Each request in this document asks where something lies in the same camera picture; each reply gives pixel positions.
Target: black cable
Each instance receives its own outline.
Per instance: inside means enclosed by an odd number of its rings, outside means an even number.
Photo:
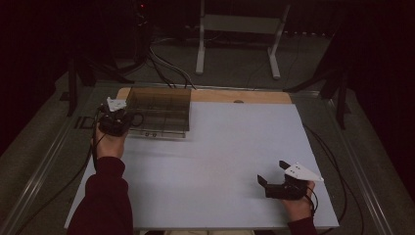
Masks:
[[[314,193],[314,191],[312,190],[312,189],[310,189],[310,188],[308,188],[308,190],[310,190],[311,191],[311,193],[312,193],[312,195],[314,195],[314,198],[315,198],[315,205],[314,205],[314,203],[311,201],[311,203],[312,203],[312,206],[313,206],[313,211],[314,212],[317,212],[317,209],[318,209],[318,198],[317,198],[317,195]]]
[[[173,81],[171,81],[170,79],[166,78],[160,71],[159,67],[157,66],[156,62],[153,60],[153,58],[151,56],[148,57],[150,59],[150,61],[153,63],[154,69],[156,70],[157,74],[159,75],[160,79],[162,81],[164,81],[165,84],[168,85],[168,87],[170,88],[176,88],[176,85],[174,84]]]
[[[185,87],[187,87],[187,84],[189,83],[195,90],[197,90],[195,85],[193,84],[191,78],[190,78],[190,75],[187,72],[181,70],[180,68],[178,68],[177,66],[175,66],[174,64],[172,64],[171,62],[166,60],[165,58],[157,55],[151,48],[150,48],[150,52],[154,57],[156,57],[158,60],[162,61],[162,63],[158,63],[158,62],[155,61],[157,64],[159,64],[159,65],[161,65],[165,68],[168,68],[172,71],[175,71],[179,75],[181,75],[185,80]]]
[[[156,64],[158,64],[159,66],[162,66],[162,67],[164,67],[166,69],[169,69],[171,71],[174,71],[174,72],[178,73],[179,75],[183,76],[184,77],[184,80],[185,80],[185,87],[187,87],[187,85],[188,85],[189,82],[188,82],[188,80],[186,79],[186,77],[184,76],[184,74],[180,70],[178,70],[178,69],[176,69],[174,67],[169,67],[166,64],[160,63],[160,62],[155,61],[155,60],[153,60],[153,62],[156,63]]]
[[[341,171],[340,171],[340,168],[339,168],[339,165],[338,165],[338,162],[337,162],[337,160],[336,160],[336,158],[335,158],[335,155],[333,154],[333,152],[330,150],[330,148],[328,147],[328,145],[324,142],[324,140],[323,139],[321,139],[321,137],[317,134],[317,133],[315,133],[311,128],[309,128],[307,125],[305,125],[305,124],[303,124],[303,126],[313,135],[313,137],[317,140],[317,142],[319,143],[319,145],[320,145],[320,147],[323,149],[323,151],[325,152],[325,154],[326,154],[326,156],[328,157],[328,159],[329,159],[329,161],[330,161],[330,163],[332,164],[332,166],[335,168],[335,170],[336,170],[336,172],[338,173],[338,176],[339,176],[339,178],[340,178],[340,180],[341,180],[341,184],[342,184],[342,187],[343,187],[343,191],[344,191],[344,196],[345,196],[345,205],[344,205],[344,210],[343,210],[343,212],[342,212],[342,214],[341,214],[341,216],[338,218],[338,222],[341,222],[342,220],[343,220],[343,218],[344,218],[344,216],[345,216],[345,214],[346,214],[346,208],[347,208],[347,195],[346,195],[346,188],[348,189],[348,191],[349,191],[349,193],[350,193],[350,195],[352,196],[352,198],[354,199],[354,201],[356,202],[356,205],[357,205],[357,208],[358,208],[358,211],[359,211],[359,215],[360,215],[360,218],[361,218],[361,221],[362,221],[362,226],[361,226],[361,230],[360,230],[360,234],[363,234],[364,233],[364,227],[365,227],[365,225],[364,225],[364,217],[363,217],[363,212],[362,212],[362,209],[361,209],[361,206],[359,205],[359,203],[358,203],[358,201],[357,201],[357,197],[354,195],[354,193],[353,193],[353,191],[351,190],[351,187],[348,185],[348,183],[346,182],[346,180],[344,179],[344,177],[343,177],[343,175],[342,175],[342,173],[341,173]],[[333,230],[333,228],[331,228],[331,229],[328,229],[328,230],[326,230],[326,231],[324,231],[324,232],[322,232],[322,233],[320,233],[320,235],[322,235],[322,234],[327,234],[328,232],[330,232],[330,231],[332,231]]]

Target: metal stand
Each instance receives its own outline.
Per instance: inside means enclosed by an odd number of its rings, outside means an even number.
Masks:
[[[196,74],[204,73],[205,64],[205,30],[238,31],[274,34],[275,40],[268,48],[269,64],[274,79],[281,78],[275,53],[280,42],[290,5],[285,7],[281,18],[251,18],[237,16],[209,15],[205,13],[205,0],[201,0],[201,25],[199,38],[199,52],[196,62]]]

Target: white table surface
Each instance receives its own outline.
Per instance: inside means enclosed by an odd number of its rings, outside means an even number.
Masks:
[[[283,183],[279,161],[320,174],[295,105],[192,102],[185,139],[129,135],[122,160],[136,229],[287,227],[278,200],[256,182]],[[65,227],[84,196],[83,175]],[[324,182],[316,182],[317,228],[339,226]]]

